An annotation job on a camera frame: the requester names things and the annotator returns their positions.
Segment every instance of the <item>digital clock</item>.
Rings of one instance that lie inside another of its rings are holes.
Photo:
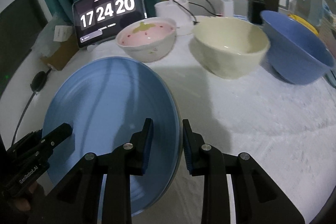
[[[143,0],[79,0],[73,4],[79,47],[112,39],[146,17]]]

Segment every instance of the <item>metal screw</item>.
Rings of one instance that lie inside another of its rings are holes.
[[[93,153],[87,153],[84,157],[86,160],[93,160],[95,155]]]
[[[209,144],[203,144],[203,145],[201,146],[201,148],[202,148],[204,151],[209,151],[209,150],[211,150],[211,145],[209,145]]]
[[[123,145],[123,148],[124,148],[125,150],[130,150],[130,149],[133,148],[133,144],[131,144],[131,143],[125,143],[125,144]]]
[[[248,153],[241,153],[240,154],[240,157],[243,159],[243,160],[248,160],[250,158],[250,155]]]

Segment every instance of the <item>brown cardboard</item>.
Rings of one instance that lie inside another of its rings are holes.
[[[72,34],[67,41],[61,42],[61,46],[52,56],[41,57],[41,60],[52,69],[62,70],[78,50],[76,35]]]

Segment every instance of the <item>white table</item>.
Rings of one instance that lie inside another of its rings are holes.
[[[181,118],[189,119],[194,132],[224,153],[251,154],[309,223],[336,184],[336,90],[324,79],[307,86],[282,82],[265,62],[238,80],[221,79],[191,54],[190,49],[195,52],[192,39],[179,37],[168,56],[146,65],[166,82]],[[80,50],[62,71],[51,72],[28,108],[17,139],[42,127],[51,99],[72,73],[107,56],[127,55],[114,41],[105,42],[92,52]],[[0,132],[6,148],[31,95],[29,83],[42,69],[46,71],[31,53],[3,93]],[[41,181],[49,191],[48,177]],[[203,178],[189,176],[182,156],[169,190],[133,222],[197,224],[202,201]],[[235,223],[232,207],[231,219]]]

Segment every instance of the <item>plate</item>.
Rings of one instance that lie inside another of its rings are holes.
[[[49,159],[53,184],[86,153],[110,153],[129,142],[146,118],[153,119],[154,136],[146,174],[130,179],[132,215],[157,201],[175,173],[181,155],[176,105],[161,78],[136,60],[108,57],[79,69],[57,91],[44,120],[43,136],[63,122],[73,126]]]

